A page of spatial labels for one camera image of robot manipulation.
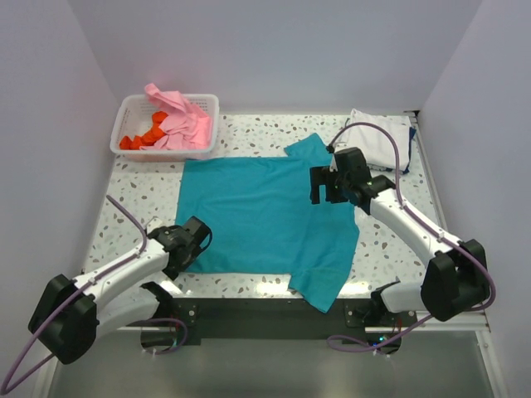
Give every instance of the white towel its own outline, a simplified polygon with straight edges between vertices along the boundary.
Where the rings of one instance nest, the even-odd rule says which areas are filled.
[[[409,164],[409,128],[411,127],[409,117],[365,114],[352,109],[348,124],[354,122],[373,123],[388,131],[398,146],[400,170],[406,170]],[[372,127],[352,127],[338,138],[334,146],[337,151],[351,147],[360,148],[369,165],[395,168],[395,154],[391,143],[385,135]]]

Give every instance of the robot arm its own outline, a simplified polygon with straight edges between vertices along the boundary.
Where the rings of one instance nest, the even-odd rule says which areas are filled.
[[[387,312],[427,310],[436,319],[446,321],[489,297],[490,286],[485,276],[461,250],[452,247],[460,246],[486,269],[485,250],[477,241],[463,242],[442,230],[407,199],[399,197],[391,180],[385,176],[372,177],[358,148],[338,151],[334,160],[337,170],[310,169],[312,203],[320,202],[319,189],[325,186],[326,201],[349,201],[360,207],[389,226],[426,266],[426,277],[421,283],[396,282],[372,293],[377,317]],[[436,236],[426,228],[435,231]]]
[[[170,279],[177,278],[206,249],[202,243],[208,236],[212,239],[212,232],[196,217],[183,226],[162,224],[159,219],[148,223],[148,240],[143,250],[138,245],[88,274],[74,279],[59,275],[48,283],[28,325],[32,333],[59,305],[77,295],[39,336],[59,361],[72,363],[88,351],[96,338],[149,319],[160,306],[171,305],[169,294],[156,283],[139,282],[159,271]],[[137,258],[127,266],[116,267],[137,253]],[[89,287],[80,292],[87,284]]]

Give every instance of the terrazzo table surface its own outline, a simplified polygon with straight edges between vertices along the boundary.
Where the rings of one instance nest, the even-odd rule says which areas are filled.
[[[317,133],[325,143],[343,127],[345,115],[221,115],[214,158],[285,156],[283,148]],[[380,172],[394,181],[390,172]],[[136,163],[117,156],[107,193],[145,225],[158,216],[173,225],[178,206],[183,163]],[[412,142],[410,172],[401,178],[402,194],[439,223],[431,199],[417,142]],[[425,269],[415,254],[385,225],[356,210],[360,230],[353,266],[340,298],[367,298],[379,286],[399,278],[422,280]],[[100,213],[84,271],[100,267],[130,250],[139,233],[107,201]],[[181,273],[171,284],[162,273],[155,278],[174,296],[197,298],[300,298],[287,289],[287,274]]]

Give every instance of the gray floor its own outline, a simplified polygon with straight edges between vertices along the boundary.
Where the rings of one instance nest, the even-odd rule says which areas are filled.
[[[489,397],[473,332],[414,332],[392,360],[335,352],[325,342],[206,340],[142,354],[116,332],[59,366],[51,397]]]

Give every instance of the white plastic basket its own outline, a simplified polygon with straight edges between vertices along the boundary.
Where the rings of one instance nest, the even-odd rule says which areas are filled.
[[[124,136],[131,139],[135,135],[143,135],[153,126],[151,116],[157,112],[145,95],[130,95],[119,107],[113,132],[110,135],[110,150],[118,155],[136,162],[179,162],[185,159],[206,159],[210,157],[217,138],[217,120],[219,118],[219,100],[212,94],[183,94],[191,103],[197,104],[212,118],[212,136],[206,149],[195,151],[164,150],[122,150],[119,142]]]

